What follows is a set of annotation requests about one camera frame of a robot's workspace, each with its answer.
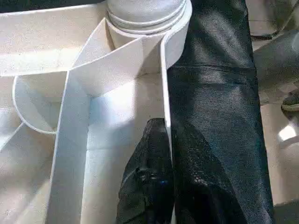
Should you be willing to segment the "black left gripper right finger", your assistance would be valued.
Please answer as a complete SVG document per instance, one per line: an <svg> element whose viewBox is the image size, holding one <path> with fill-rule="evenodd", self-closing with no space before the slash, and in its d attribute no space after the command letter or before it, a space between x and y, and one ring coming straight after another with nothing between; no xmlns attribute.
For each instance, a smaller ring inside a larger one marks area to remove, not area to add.
<svg viewBox="0 0 299 224"><path fill-rule="evenodd" d="M247 220L219 159L195 126L171 127L178 224L245 224Z"/></svg>

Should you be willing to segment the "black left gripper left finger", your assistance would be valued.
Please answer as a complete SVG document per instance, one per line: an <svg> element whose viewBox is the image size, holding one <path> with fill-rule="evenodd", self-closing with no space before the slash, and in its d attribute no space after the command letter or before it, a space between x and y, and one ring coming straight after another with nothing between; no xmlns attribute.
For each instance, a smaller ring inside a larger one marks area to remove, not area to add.
<svg viewBox="0 0 299 224"><path fill-rule="evenodd" d="M174 180L169 138L163 118L148 120L125 167L118 198L118 224L171 222Z"/></svg>

